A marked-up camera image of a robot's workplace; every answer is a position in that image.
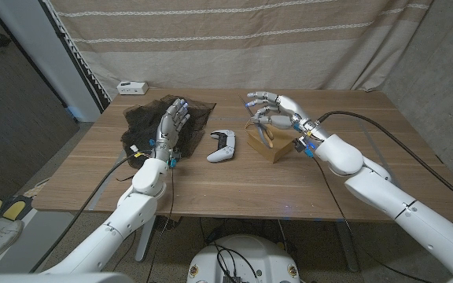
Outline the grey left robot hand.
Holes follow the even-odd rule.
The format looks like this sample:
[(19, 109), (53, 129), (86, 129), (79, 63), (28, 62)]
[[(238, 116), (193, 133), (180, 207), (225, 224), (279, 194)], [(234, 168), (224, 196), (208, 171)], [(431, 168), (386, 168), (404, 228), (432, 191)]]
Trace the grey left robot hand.
[(166, 110), (160, 119), (155, 139), (154, 158), (167, 163), (170, 160), (171, 150), (176, 146), (179, 132), (190, 118), (188, 103), (177, 98)]

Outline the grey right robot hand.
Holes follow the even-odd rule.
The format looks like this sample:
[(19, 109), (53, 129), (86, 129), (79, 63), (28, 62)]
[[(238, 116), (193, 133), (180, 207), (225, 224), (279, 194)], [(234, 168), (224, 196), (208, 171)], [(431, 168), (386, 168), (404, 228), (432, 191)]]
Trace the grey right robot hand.
[(329, 135), (320, 130), (319, 123), (311, 117), (290, 97), (273, 94), (267, 91), (248, 93), (253, 101), (243, 102), (250, 115), (250, 121), (256, 126), (262, 143), (273, 148), (274, 135), (269, 125), (281, 130), (295, 129), (302, 134), (296, 140), (295, 148), (313, 158), (314, 151)]

